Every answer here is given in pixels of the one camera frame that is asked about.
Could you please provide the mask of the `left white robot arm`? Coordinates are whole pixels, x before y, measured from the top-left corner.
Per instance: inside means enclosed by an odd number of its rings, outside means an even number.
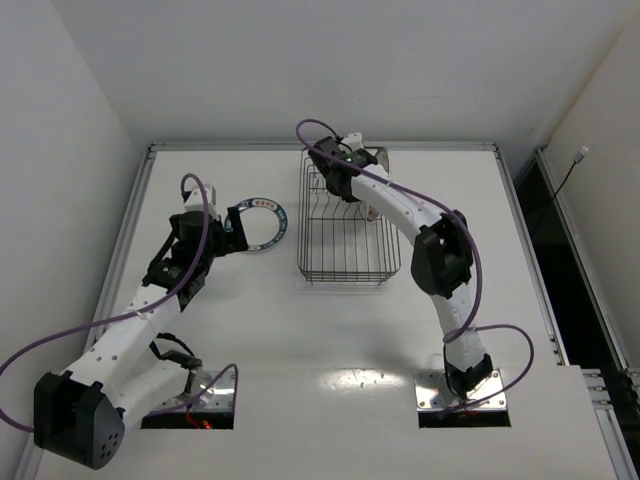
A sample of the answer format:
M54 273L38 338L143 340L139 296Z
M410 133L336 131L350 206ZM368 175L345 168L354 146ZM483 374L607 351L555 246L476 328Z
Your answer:
M169 219L171 231L153 257L136 295L94 345L63 373L47 373L34 388L34 443L94 470L110 462L127 430L153 408L196 394L202 362L170 350L134 376L143 356L204 287L213 261L248 248L240 212L221 222L200 207Z

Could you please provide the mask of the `black rimmed flower plate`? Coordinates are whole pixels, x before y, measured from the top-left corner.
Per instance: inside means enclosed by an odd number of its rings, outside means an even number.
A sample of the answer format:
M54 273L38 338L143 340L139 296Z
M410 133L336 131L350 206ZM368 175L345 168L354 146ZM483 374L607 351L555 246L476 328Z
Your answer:
M389 152L385 147L378 147L375 152L378 164L382 166L386 173L390 172Z

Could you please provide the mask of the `blue rimmed white plate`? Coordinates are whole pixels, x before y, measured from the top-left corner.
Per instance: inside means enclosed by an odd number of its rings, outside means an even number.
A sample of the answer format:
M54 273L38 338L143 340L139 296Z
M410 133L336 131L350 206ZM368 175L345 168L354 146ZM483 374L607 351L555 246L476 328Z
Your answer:
M247 253L264 253L272 249L288 230L288 215L275 200L252 197L240 201L234 209L245 232Z

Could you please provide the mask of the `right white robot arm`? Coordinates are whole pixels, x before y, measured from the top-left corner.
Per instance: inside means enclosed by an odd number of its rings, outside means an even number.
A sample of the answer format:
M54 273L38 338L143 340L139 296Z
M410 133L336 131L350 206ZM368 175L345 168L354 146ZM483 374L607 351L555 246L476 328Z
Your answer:
M472 272L474 243L468 238L466 219L457 210L395 184L364 148L344 147L326 137L309 148L309 157L331 194L373 207L411 242L411 276L431 299L444 334L448 387L465 399L493 370L491 357L472 327L479 300L471 298L471 282L480 293L481 275Z

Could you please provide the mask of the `orange sunburst pattern plate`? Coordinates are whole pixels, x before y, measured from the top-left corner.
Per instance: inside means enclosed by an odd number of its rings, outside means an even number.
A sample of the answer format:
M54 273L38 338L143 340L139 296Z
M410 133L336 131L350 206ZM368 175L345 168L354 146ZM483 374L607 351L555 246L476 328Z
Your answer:
M373 206L369 205L366 209L366 220L369 222L375 221L379 217L380 213Z

